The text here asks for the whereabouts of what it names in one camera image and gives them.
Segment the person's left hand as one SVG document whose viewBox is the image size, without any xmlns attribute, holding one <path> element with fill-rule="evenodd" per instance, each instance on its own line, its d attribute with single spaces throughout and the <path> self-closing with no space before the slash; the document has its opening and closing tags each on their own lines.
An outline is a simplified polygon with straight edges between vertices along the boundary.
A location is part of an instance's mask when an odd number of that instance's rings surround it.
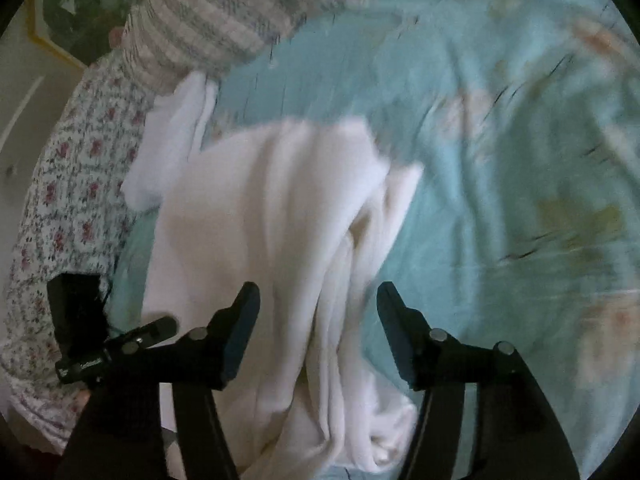
<svg viewBox="0 0 640 480">
<path fill-rule="evenodd" d="M 76 413 L 81 413 L 90 400 L 91 392 L 89 390 L 80 390 L 76 396 L 73 403 L 73 409 Z"/>
</svg>

